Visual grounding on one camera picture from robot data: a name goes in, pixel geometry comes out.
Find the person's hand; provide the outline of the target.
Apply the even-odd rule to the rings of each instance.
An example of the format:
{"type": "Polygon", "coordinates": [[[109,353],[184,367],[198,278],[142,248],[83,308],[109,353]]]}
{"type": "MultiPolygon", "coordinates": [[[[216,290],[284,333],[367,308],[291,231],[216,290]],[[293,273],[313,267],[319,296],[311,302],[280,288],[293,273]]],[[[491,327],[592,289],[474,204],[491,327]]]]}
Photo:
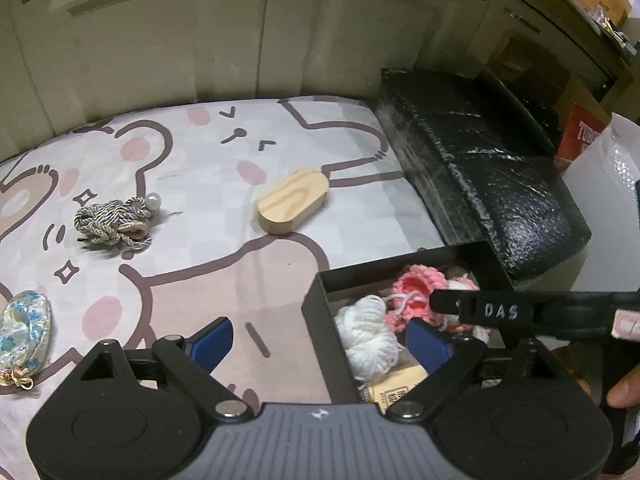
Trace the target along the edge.
{"type": "Polygon", "coordinates": [[[639,405],[640,399],[640,372],[639,365],[631,366],[625,361],[610,361],[604,364],[603,374],[612,373],[620,380],[608,390],[605,396],[606,404],[610,408],[633,408],[639,405]]]}

